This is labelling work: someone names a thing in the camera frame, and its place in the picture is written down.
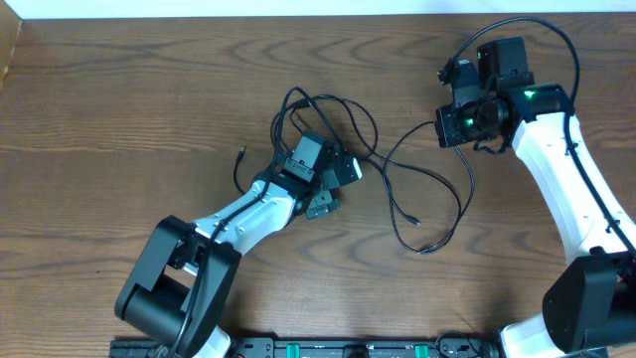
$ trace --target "black cable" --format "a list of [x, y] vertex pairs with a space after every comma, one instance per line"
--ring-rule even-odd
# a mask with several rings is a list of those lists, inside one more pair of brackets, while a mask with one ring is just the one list
[[493, 74], [488, 77], [488, 80], [486, 80], [486, 85], [484, 86], [484, 99], [488, 99], [490, 96], [491, 88], [496, 77], [497, 74]]
[[534, 22], [534, 23], [537, 23], [537, 24], [540, 24], [540, 25], [543, 25], [543, 26], [547, 27], [548, 29], [552, 30], [557, 35], [559, 35], [563, 39], [565, 44], [567, 45], [567, 48], [569, 49], [569, 52], [570, 52], [571, 57], [572, 57], [572, 60], [574, 62], [574, 84], [572, 85], [572, 91], [571, 91], [571, 94], [569, 95], [569, 101], [568, 101], [567, 108], [566, 108], [566, 111], [564, 112], [564, 116], [563, 116], [563, 133], [564, 133], [565, 146], [567, 148], [567, 153], [571, 156], [572, 161], [574, 162], [574, 166], [576, 166], [576, 169], [578, 170], [578, 173], [580, 174], [581, 179], [585, 183], [585, 186], [587, 186], [587, 189], [589, 190], [589, 193], [591, 194], [592, 198], [594, 198], [594, 201], [596, 202], [596, 205], [598, 205], [598, 208], [600, 209], [601, 213], [603, 214], [603, 217], [607, 221], [608, 229], [611, 229], [611, 230], [614, 231], [614, 233], [616, 233], [616, 236], [618, 237], [618, 239], [620, 239], [620, 241], [623, 243], [623, 245], [625, 245], [627, 250], [631, 253], [632, 259], [634, 260], [634, 259], [636, 259], [636, 248], [634, 248], [634, 246], [629, 241], [629, 239], [627, 239], [627, 236], [625, 236], [625, 233], [623, 233], [623, 231], [621, 230], [621, 228], [619, 226], [619, 222], [616, 221], [612, 217], [612, 214], [609, 212], [609, 209], [605, 205], [605, 202], [603, 201], [603, 199], [601, 198], [600, 194], [598, 193], [598, 191], [594, 187], [594, 184], [592, 183], [591, 179], [587, 175], [587, 172], [585, 171], [585, 168], [583, 167], [583, 164], [581, 163], [580, 158], [578, 157], [578, 153], [576, 153], [576, 150], [575, 150], [576, 144], [573, 143], [573, 141], [572, 141], [571, 132], [570, 132], [570, 128], [569, 128], [569, 121], [570, 121], [571, 116], [574, 114], [574, 102], [576, 101], [576, 94], [578, 93], [578, 82], [579, 82], [579, 79], [580, 79], [580, 63], [578, 62], [578, 54], [576, 53], [576, 49], [574, 48], [574, 44], [569, 39], [567, 34], [563, 30], [561, 30], [559, 27], [553, 25], [552, 23], [550, 23], [549, 21], [546, 21], [544, 19], [535, 18], [535, 17], [528, 17], [528, 16], [514, 17], [514, 18], [510, 18], [510, 19], [506, 19], [506, 20], [502, 20], [502, 21], [496, 22], [496, 23], [494, 23], [492, 25], [489, 25], [489, 26], [481, 29], [479, 32], [477, 32], [475, 35], [473, 35], [470, 39], [468, 39], [468, 41], [466, 41], [466, 43], [464, 43], [464, 45], [462, 45], [462, 47], [459, 49], [459, 51], [457, 51], [457, 54], [455, 54], [455, 56], [453, 56], [453, 58], [450, 61], [452, 62], [452, 64], [455, 64], [457, 62], [457, 59], [459, 58], [459, 56], [473, 42], [475, 42], [475, 40], [477, 40], [477, 38], [479, 38], [483, 34], [487, 33], [488, 31], [490, 31], [492, 29], [495, 29], [495, 28], [498, 28], [498, 27], [500, 27], [502, 25], [506, 25], [506, 24], [510, 24], [510, 23], [514, 23], [514, 22], [522, 22], [522, 21]]
[[298, 118], [298, 120], [300, 120], [300, 122], [301, 122], [304, 126], [306, 126], [306, 127], [307, 127], [307, 129], [309, 129], [309, 130], [314, 130], [314, 128], [312, 128], [312, 127], [311, 127], [311, 125], [309, 125], [309, 123], [307, 123], [307, 122], [305, 121], [305, 119], [303, 119], [303, 117], [302, 117], [300, 114], [298, 114], [298, 113], [295, 113], [295, 114], [296, 114], [296, 117]]
[[451, 335], [451, 334], [452, 334], [452, 335], [459, 336], [459, 337], [461, 337], [462, 339], [465, 339], [465, 340], [466, 340], [466, 342], [468, 342], [468, 346], [470, 346], [470, 349], [472, 349], [472, 350], [473, 350], [473, 352], [475, 352], [475, 354], [476, 354], [475, 356], [473, 356], [473, 357], [469, 357], [469, 358], [478, 358], [478, 357], [481, 357], [481, 356], [483, 355], [483, 351], [481, 351], [481, 350], [477, 350], [477, 348], [475, 348], [475, 346], [474, 346], [474, 345], [473, 345], [473, 343], [470, 341], [470, 339], [468, 338], [468, 336], [466, 336], [464, 333], [462, 333], [462, 332], [460, 332], [460, 331], [456, 331], [456, 330], [449, 330], [449, 331], [446, 331], [446, 332], [444, 332], [444, 333], [440, 334], [440, 335], [439, 335], [439, 337], [437, 337], [437, 339], [435, 339], [435, 343], [433, 344], [433, 346], [434, 346], [435, 350], [437, 351], [437, 353], [439, 354], [439, 356], [440, 356], [440, 357], [442, 357], [442, 358], [449, 358], [447, 355], [445, 355], [444, 353], [442, 353], [442, 352], [441, 352], [441, 351], [442, 351], [442, 349], [441, 349], [441, 347], [440, 347], [440, 344], [441, 344], [441, 340], [442, 340], [444, 337], [449, 336], [449, 335]]
[[[397, 240], [400, 242], [400, 244], [403, 245], [407, 250], [409, 250], [409, 251], [411, 251], [413, 253], [417, 253], [417, 254], [433, 254], [433, 253], [436, 253], [436, 252], [440, 251], [441, 249], [443, 249], [448, 244], [448, 242], [450, 241], [452, 236], [454, 235], [455, 229], [457, 228], [457, 225], [459, 224], [459, 221], [461, 220], [461, 218], [463, 217], [464, 213], [466, 212], [466, 210], [468, 208], [468, 205], [470, 204], [470, 201], [473, 198], [474, 190], [475, 190], [474, 174], [472, 172], [472, 169], [470, 168], [470, 165], [468, 165], [468, 162], [463, 157], [461, 152], [457, 148], [455, 148], [458, 156], [462, 160], [462, 163], [467, 168], [467, 172], [468, 172], [468, 175], [469, 175], [470, 181], [471, 181], [470, 196], [469, 196], [468, 201], [466, 202], [466, 204], [465, 204], [465, 206], [463, 208], [461, 207], [461, 201], [460, 201], [460, 198], [459, 198], [459, 193], [457, 192], [457, 190], [453, 187], [453, 185], [446, 178], [444, 178], [443, 176], [441, 176], [441, 175], [439, 175], [439, 174], [437, 174], [437, 173], [435, 173], [435, 172], [433, 172], [433, 171], [431, 171], [429, 169], [420, 168], [420, 167], [407, 165], [407, 164], [402, 164], [402, 163], [398, 163], [398, 162], [395, 162], [395, 161], [391, 160], [391, 155], [393, 155], [393, 153], [395, 152], [397, 147], [399, 147], [401, 145], [401, 143], [405, 140], [405, 137], [403, 137], [400, 140], [400, 142], [398, 143], [397, 147], [394, 148], [394, 151], [389, 156], [384, 157], [383, 155], [381, 155], [381, 154], [379, 154], [377, 152], [376, 149], [378, 147], [378, 141], [379, 141], [378, 126], [377, 126], [376, 121], [373, 118], [373, 116], [361, 104], [357, 103], [354, 100], [350, 100], [350, 99], [346, 99], [346, 98], [339, 98], [337, 96], [330, 95], [330, 94], [316, 95], [316, 96], [312, 97], [312, 99], [313, 99], [313, 104], [307, 98], [304, 98], [302, 100], [299, 100], [299, 101], [291, 104], [290, 107], [293, 107], [293, 109], [291, 109], [291, 113], [290, 114], [295, 113], [295, 110], [297, 108], [302, 108], [302, 107], [315, 105], [315, 102], [317, 102], [319, 100], [336, 101], [347, 110], [347, 113], [349, 114], [349, 117], [350, 117], [351, 122], [352, 122], [352, 126], [354, 127], [354, 130], [356, 132], [356, 135], [358, 136], [360, 141], [363, 143], [363, 145], [368, 150], [368, 153], [366, 153], [365, 155], [355, 154], [354, 156], [358, 160], [360, 160], [361, 162], [368, 162], [370, 165], [372, 165], [372, 167], [374, 167], [376, 170], [378, 170], [378, 172], [382, 176], [383, 183], [385, 184], [385, 189], [387, 191], [387, 195], [389, 196], [389, 199], [390, 199], [390, 211], [391, 211], [392, 224], [393, 224], [393, 227], [394, 227], [394, 231], [396, 233]], [[369, 144], [369, 142], [364, 138], [364, 136], [360, 132], [360, 128], [358, 127], [358, 124], [356, 122], [356, 118], [354, 117], [353, 112], [351, 111], [351, 108], [349, 107], [349, 104], [351, 104], [351, 105], [357, 107], [358, 109], [360, 109], [362, 112], [365, 113], [365, 115], [369, 119], [369, 121], [370, 121], [370, 123], [371, 123], [371, 125], [372, 125], [372, 127], [374, 129], [374, 141], [373, 141], [373, 144]], [[328, 124], [328, 127], [333, 127], [329, 123], [328, 119], [323, 118], [323, 122], [325, 122], [325, 124]], [[296, 127], [296, 129], [299, 132], [302, 133], [303, 129], [300, 128], [300, 126], [298, 126], [298, 125], [294, 125], [294, 126]], [[385, 164], [385, 166], [386, 166], [387, 163], [389, 163], [389, 164], [394, 165], [394, 166], [399, 167], [399, 168], [413, 170], [413, 171], [416, 171], [418, 173], [427, 175], [427, 176], [437, 180], [441, 184], [443, 184], [451, 192], [451, 194], [453, 195], [453, 197], [454, 197], [454, 199], [455, 199], [455, 201], [457, 202], [457, 205], [458, 205], [457, 216], [456, 216], [456, 219], [455, 219], [451, 229], [448, 231], [448, 233], [439, 242], [435, 243], [434, 245], [432, 245], [430, 247], [423, 248], [421, 250], [416, 250], [416, 249], [413, 249], [413, 248], [409, 247], [401, 239], [401, 236], [399, 234], [398, 224], [396, 222], [395, 211], [397, 211], [400, 215], [402, 215], [402, 217], [405, 220], [407, 220], [408, 222], [410, 222], [410, 223], [412, 223], [414, 225], [419, 226], [420, 225], [420, 221], [415, 216], [407, 214], [398, 205], [398, 202], [396, 201], [396, 199], [395, 199], [395, 197], [393, 195], [393, 187], [392, 187], [392, 184], [391, 184], [391, 180], [389, 179], [389, 176], [387, 175], [387, 170], [386, 169], [384, 170], [383, 166], [381, 166], [380, 164], [378, 164], [377, 162], [372, 160], [371, 159], [372, 156], [375, 156], [378, 159], [380, 159]]]
[[232, 178], [233, 178], [233, 179], [234, 179], [234, 181], [235, 181], [235, 186], [237, 187], [237, 190], [238, 190], [238, 191], [239, 191], [242, 195], [244, 195], [244, 194], [245, 194], [245, 191], [244, 191], [244, 190], [240, 187], [239, 179], [238, 179], [238, 177], [237, 177], [237, 172], [239, 171], [239, 164], [240, 164], [240, 162], [242, 161], [242, 158], [245, 156], [245, 151], [246, 151], [246, 150], [247, 150], [247, 147], [246, 147], [246, 146], [243, 146], [242, 150], [238, 153], [238, 155], [237, 155], [237, 161], [235, 162], [235, 170], [234, 170], [234, 172], [232, 173]]
[[298, 108], [292, 108], [291, 111], [289, 112], [289, 122], [291, 122], [291, 125], [293, 125], [294, 128], [296, 128], [300, 133], [302, 133], [302, 129], [300, 129], [298, 124], [296, 124], [296, 122], [294, 121], [294, 114], [296, 113], [297, 109]]
[[506, 152], [506, 142], [504, 141], [503, 143], [501, 143], [501, 146], [499, 147], [499, 149], [497, 151], [495, 151], [494, 149], [487, 147], [485, 145], [481, 145], [481, 143], [485, 142], [485, 141], [490, 141], [491, 139], [480, 139], [477, 140], [475, 142], [475, 144], [473, 145], [473, 150], [474, 151], [483, 151], [486, 152], [488, 154], [492, 154], [492, 155], [502, 155]]
[[[271, 126], [269, 127], [269, 138], [271, 140], [271, 145], [276, 147], [276, 138], [275, 138], [275, 132], [274, 129], [277, 128], [277, 124], [278, 124], [278, 120], [280, 119], [280, 113], [278, 113], [274, 119], [271, 121]], [[278, 148], [279, 150], [284, 153], [289, 151], [289, 146], [287, 145], [287, 143], [285, 143], [284, 139], [280, 139], [280, 144], [278, 144]]]
[[[387, 155], [387, 160], [385, 160], [385, 163], [383, 165], [382, 168], [382, 173], [383, 173], [383, 180], [385, 181], [385, 186], [387, 187], [387, 193], [389, 195], [389, 208], [391, 211], [391, 219], [392, 219], [392, 224], [394, 226], [394, 232], [396, 233], [396, 237], [397, 240], [399, 241], [399, 243], [408, 251], [415, 253], [415, 254], [419, 254], [419, 255], [429, 255], [429, 254], [434, 254], [439, 252], [441, 249], [443, 249], [448, 242], [450, 241], [450, 239], [452, 238], [452, 236], [455, 234], [455, 229], [457, 228], [457, 225], [459, 225], [459, 221], [461, 220], [461, 218], [464, 216], [464, 214], [466, 213], [466, 210], [468, 209], [468, 206], [470, 205], [470, 202], [472, 201], [474, 192], [475, 192], [475, 177], [474, 174], [472, 172], [472, 169], [470, 168], [470, 165], [468, 165], [468, 162], [466, 161], [466, 158], [464, 158], [464, 156], [462, 155], [461, 151], [457, 148], [455, 148], [455, 151], [457, 152], [457, 155], [459, 155], [459, 158], [462, 160], [462, 162], [464, 163], [464, 165], [466, 166], [466, 170], [468, 171], [468, 175], [470, 177], [470, 195], [468, 197], [468, 200], [466, 201], [466, 204], [464, 205], [464, 208], [462, 209], [461, 207], [461, 201], [459, 200], [459, 195], [457, 194], [457, 192], [454, 190], [454, 188], [452, 188], [452, 186], [447, 185], [447, 183], [445, 181], [439, 180], [442, 184], [444, 184], [453, 194], [455, 201], [457, 202], [457, 217], [455, 219], [455, 222], [452, 226], [452, 228], [448, 231], [448, 233], [446, 233], [446, 235], [444, 236], [443, 239], [441, 239], [440, 241], [438, 241], [437, 243], [426, 247], [426, 248], [422, 248], [422, 249], [414, 249], [411, 246], [409, 246], [407, 243], [405, 243], [400, 234], [399, 234], [399, 229], [398, 229], [398, 225], [396, 224], [396, 218], [395, 218], [395, 212], [394, 212], [394, 200], [393, 200], [393, 191], [390, 190], [391, 188], [387, 186], [387, 164], [389, 164], [391, 157], [394, 155], [394, 153], [396, 152], [396, 150], [398, 150], [399, 146], [414, 132], [416, 132], [418, 129], [426, 126], [426, 125], [430, 125], [430, 124], [434, 124], [434, 121], [427, 121], [424, 122], [418, 126], [416, 126], [415, 128], [413, 128], [412, 130], [410, 130], [409, 132], [407, 132], [398, 142], [397, 144], [394, 146], [394, 148], [391, 150], [391, 152], [389, 153], [389, 155]], [[404, 167], [406, 169], [411, 169], [411, 170], [417, 170], [419, 168], [415, 168], [415, 167], [411, 167], [411, 166], [406, 166], [406, 165], [401, 165], [401, 167]]]

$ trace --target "wood grain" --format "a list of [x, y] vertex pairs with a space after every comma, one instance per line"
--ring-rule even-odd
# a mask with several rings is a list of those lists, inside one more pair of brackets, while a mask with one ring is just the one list
[[[239, 196], [237, 151], [248, 147], [239, 171], [246, 184], [269, 160], [269, 122], [289, 88], [360, 101], [387, 153], [450, 101], [435, 72], [500, 18], [27, 22], [0, 98], [0, 356], [104, 357], [110, 339], [140, 335], [115, 318], [113, 304], [148, 235], [167, 215], [193, 220]], [[548, 19], [577, 45], [587, 144], [634, 213], [636, 15]], [[525, 36], [539, 82], [569, 89], [571, 62], [556, 36], [524, 24], [483, 42], [510, 34]], [[326, 110], [360, 148], [344, 113]], [[364, 166], [364, 180], [342, 190], [341, 211], [296, 220], [243, 259], [223, 328], [421, 337], [487, 332], [538, 312], [564, 269], [550, 212], [513, 153], [468, 149], [477, 193], [444, 251], [417, 257], [398, 245], [380, 177]], [[466, 197], [461, 163], [430, 128], [397, 157], [447, 175]], [[402, 223], [409, 242], [438, 238], [452, 220], [449, 195], [411, 173], [392, 178], [422, 221], [419, 229]]]

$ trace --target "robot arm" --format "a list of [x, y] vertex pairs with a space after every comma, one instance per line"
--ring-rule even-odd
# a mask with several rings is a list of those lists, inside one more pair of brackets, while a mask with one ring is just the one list
[[[181, 357], [223, 357], [231, 341], [217, 325], [240, 258], [294, 217], [304, 213], [314, 219], [336, 210], [338, 201], [330, 190], [362, 178], [358, 161], [336, 149], [305, 132], [279, 172], [272, 178], [257, 175], [250, 190], [221, 211], [191, 224], [172, 216], [164, 219], [119, 294], [115, 314], [158, 343], [174, 346]], [[228, 221], [210, 242], [221, 220]], [[166, 274], [166, 266], [200, 275], [196, 293]], [[186, 322], [191, 299], [194, 309]]]
[[[508, 358], [554, 358], [581, 350], [636, 342], [636, 265], [567, 152], [564, 111], [569, 101], [559, 85], [535, 85], [523, 39], [478, 48], [479, 72], [458, 61], [440, 72], [453, 89], [453, 103], [437, 110], [442, 147], [497, 136], [513, 147], [539, 184], [563, 241], [568, 268], [546, 293], [543, 312], [501, 331]], [[636, 228], [596, 168], [575, 116], [569, 134], [584, 171], [627, 240]]]
[[[570, 119], [570, 133], [578, 144], [575, 150], [596, 190], [612, 216], [620, 220], [627, 237], [636, 244], [634, 223], [596, 168], [583, 142], [576, 116]], [[606, 253], [627, 250], [616, 235], [607, 230], [605, 218], [567, 155], [562, 112], [537, 115], [537, 120], [532, 122], [522, 121], [513, 140], [513, 149], [530, 170], [548, 203], [568, 265], [580, 256], [589, 255], [595, 247], [602, 247]]]
[[[575, 150], [596, 190], [612, 216], [620, 220], [623, 232], [636, 244], [636, 227], [596, 168], [575, 116], [570, 119], [570, 132], [572, 140], [578, 144]], [[569, 353], [633, 342], [636, 339], [633, 305], [612, 303], [612, 300], [620, 301], [621, 297], [631, 299], [629, 293], [622, 292], [626, 285], [616, 283], [614, 265], [606, 265], [601, 270], [596, 257], [581, 259], [573, 265], [577, 258], [589, 256], [594, 248], [602, 248], [606, 254], [623, 253], [626, 248], [616, 234], [607, 230], [605, 218], [571, 158], [566, 155], [563, 113], [542, 114], [535, 121], [523, 121], [512, 146], [537, 181], [555, 218], [569, 274], [565, 273], [547, 293], [544, 313], [502, 330], [506, 355], [510, 358], [553, 358], [565, 355], [563, 351]], [[598, 282], [577, 282], [572, 279], [577, 275], [595, 278]]]

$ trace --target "camera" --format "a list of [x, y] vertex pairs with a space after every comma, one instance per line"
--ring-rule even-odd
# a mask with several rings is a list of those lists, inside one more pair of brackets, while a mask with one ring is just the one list
[[451, 59], [437, 73], [452, 89], [453, 103], [437, 109], [435, 132], [442, 148], [503, 137], [512, 145], [521, 120], [564, 111], [567, 94], [560, 85], [535, 85], [528, 68], [524, 40], [503, 39], [477, 48], [477, 68]]

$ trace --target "green connector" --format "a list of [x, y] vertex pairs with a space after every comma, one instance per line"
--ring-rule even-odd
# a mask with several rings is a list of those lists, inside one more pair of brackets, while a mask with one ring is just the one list
[[419, 345], [415, 346], [415, 358], [428, 358], [428, 346]]
[[287, 358], [300, 358], [300, 345], [287, 344]]

